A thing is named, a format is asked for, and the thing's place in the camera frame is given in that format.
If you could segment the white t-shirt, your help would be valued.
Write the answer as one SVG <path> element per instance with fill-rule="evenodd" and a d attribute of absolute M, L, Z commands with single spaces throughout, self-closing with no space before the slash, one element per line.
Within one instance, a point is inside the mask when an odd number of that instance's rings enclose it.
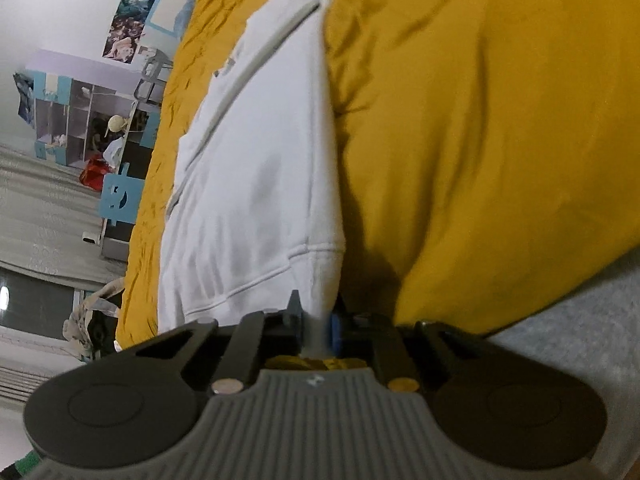
<path fill-rule="evenodd" d="M 331 0 L 268 0 L 180 139 L 160 242 L 157 325 L 222 326 L 303 309 L 329 350 L 345 251 L 324 18 Z"/>

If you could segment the dark window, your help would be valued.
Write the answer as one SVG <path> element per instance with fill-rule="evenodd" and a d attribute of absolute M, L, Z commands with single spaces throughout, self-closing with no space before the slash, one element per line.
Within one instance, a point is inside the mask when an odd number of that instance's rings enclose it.
<path fill-rule="evenodd" d="M 1 270 L 1 325 L 33 335 L 63 339 L 74 290 L 38 278 Z"/>

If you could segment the blue desk chair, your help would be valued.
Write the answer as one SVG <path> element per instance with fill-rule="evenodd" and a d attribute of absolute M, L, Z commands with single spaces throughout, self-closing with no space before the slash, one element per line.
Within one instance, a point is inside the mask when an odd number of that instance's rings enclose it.
<path fill-rule="evenodd" d="M 110 172 L 103 179 L 99 201 L 99 216 L 111 224 L 133 226 L 144 188 L 146 169 L 142 164 L 125 162 L 119 172 Z"/>

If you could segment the grey white curtain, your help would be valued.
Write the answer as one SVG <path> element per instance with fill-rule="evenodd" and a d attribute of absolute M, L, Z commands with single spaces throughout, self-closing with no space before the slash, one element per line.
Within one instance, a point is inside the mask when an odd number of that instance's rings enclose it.
<path fill-rule="evenodd" d="M 94 356 L 87 325 L 104 286 L 124 274 L 102 258 L 98 196 L 76 174 L 9 148 L 1 151 L 1 270 L 74 290 L 63 339 L 1 325 L 1 395 L 23 403 L 46 379 Z"/>

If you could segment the red bag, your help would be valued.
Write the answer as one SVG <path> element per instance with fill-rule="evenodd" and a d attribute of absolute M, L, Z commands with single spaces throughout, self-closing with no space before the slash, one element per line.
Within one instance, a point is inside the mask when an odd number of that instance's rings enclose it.
<path fill-rule="evenodd" d="M 108 162 L 100 154 L 96 154 L 88 160 L 85 168 L 81 171 L 79 182 L 86 188 L 101 192 L 104 177 L 111 172 L 112 168 Z"/>

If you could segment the mustard yellow bedspread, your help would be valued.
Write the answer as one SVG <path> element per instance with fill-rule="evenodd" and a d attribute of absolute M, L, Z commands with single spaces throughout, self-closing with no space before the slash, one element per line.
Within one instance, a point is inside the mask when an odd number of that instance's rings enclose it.
<path fill-rule="evenodd" d="M 490 333 L 639 244 L 639 0 L 333 0 L 353 308 Z"/>

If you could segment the purple blue shelf unit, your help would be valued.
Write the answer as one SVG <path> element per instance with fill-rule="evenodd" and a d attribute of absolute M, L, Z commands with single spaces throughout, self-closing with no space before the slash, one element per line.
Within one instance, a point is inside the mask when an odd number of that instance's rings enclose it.
<path fill-rule="evenodd" d="M 32 80 L 35 156 L 61 166 L 84 168 L 103 152 L 107 123 L 118 115 L 160 107 L 167 70 L 151 79 L 152 68 L 127 68 L 60 52 L 39 50 L 26 64 Z"/>

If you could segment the grey metal chair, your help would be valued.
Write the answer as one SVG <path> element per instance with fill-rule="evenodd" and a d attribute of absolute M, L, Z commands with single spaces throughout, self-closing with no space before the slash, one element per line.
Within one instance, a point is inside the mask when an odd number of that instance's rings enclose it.
<path fill-rule="evenodd" d="M 140 106 L 160 107 L 172 70 L 172 61 L 157 48 L 142 46 L 139 54 L 143 58 L 140 79 L 134 89 L 134 98 Z"/>

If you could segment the anime wall posters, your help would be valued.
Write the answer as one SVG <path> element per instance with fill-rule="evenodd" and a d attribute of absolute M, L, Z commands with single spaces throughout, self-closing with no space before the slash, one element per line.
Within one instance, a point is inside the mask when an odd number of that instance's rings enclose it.
<path fill-rule="evenodd" d="M 102 56 L 130 64 L 138 50 L 146 20 L 156 0 L 119 0 Z"/>

